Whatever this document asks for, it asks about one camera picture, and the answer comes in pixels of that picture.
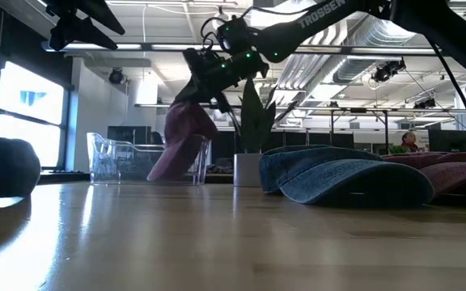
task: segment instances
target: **black cushion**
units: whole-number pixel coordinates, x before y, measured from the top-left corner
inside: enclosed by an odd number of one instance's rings
[[[26,141],[0,137],[0,197],[29,196],[40,178],[40,162]]]

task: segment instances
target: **denim cap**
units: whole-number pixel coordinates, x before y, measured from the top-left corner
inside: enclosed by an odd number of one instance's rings
[[[324,145],[271,150],[261,157],[260,177],[264,191],[281,190],[303,204],[413,207],[434,196],[430,181],[412,167]]]
[[[311,167],[342,158],[383,161],[376,154],[330,145],[283,146],[265,152],[260,158],[262,190],[277,191],[283,184]]]

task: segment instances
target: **clear plastic bin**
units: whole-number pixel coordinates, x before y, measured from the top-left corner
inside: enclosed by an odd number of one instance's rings
[[[149,182],[146,177],[161,157],[164,151],[162,145],[133,145],[127,141],[103,138],[98,133],[88,133],[91,183],[201,185],[205,182],[209,143],[202,137],[201,151],[184,176],[171,181]]]

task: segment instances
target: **table surface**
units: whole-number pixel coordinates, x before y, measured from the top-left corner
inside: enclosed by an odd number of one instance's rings
[[[0,290],[292,289],[466,290],[466,209],[87,183],[39,186],[0,208]]]

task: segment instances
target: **white plant pot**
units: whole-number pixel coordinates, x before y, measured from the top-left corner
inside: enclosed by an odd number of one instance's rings
[[[260,187],[261,154],[235,154],[235,187]]]

